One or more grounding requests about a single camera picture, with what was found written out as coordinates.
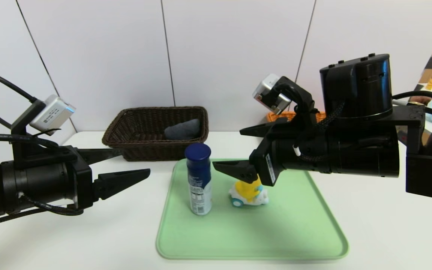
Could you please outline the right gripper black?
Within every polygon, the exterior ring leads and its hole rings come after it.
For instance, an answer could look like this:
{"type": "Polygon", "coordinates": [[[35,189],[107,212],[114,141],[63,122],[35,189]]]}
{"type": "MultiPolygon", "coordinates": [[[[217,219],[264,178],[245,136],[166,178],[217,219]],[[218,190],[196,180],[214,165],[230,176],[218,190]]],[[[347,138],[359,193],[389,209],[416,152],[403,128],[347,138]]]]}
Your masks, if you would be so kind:
{"type": "Polygon", "coordinates": [[[216,171],[245,183],[274,186],[285,170],[330,173],[330,127],[324,121],[298,117],[243,128],[240,135],[261,137],[249,160],[213,161],[216,171]]]}

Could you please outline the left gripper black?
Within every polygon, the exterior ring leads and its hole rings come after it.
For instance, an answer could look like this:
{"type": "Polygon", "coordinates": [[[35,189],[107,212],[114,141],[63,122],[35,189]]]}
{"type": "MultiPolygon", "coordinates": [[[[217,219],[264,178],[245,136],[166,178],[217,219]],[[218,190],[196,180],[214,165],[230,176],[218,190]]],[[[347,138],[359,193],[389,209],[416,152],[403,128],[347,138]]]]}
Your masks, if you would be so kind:
{"type": "Polygon", "coordinates": [[[80,209],[91,207],[93,195],[94,202],[106,200],[149,178],[149,168],[117,171],[99,174],[92,184],[89,165],[122,154],[123,150],[118,148],[79,149],[64,146],[55,153],[39,155],[24,168],[24,194],[44,203],[67,199],[74,201],[80,209]]]}

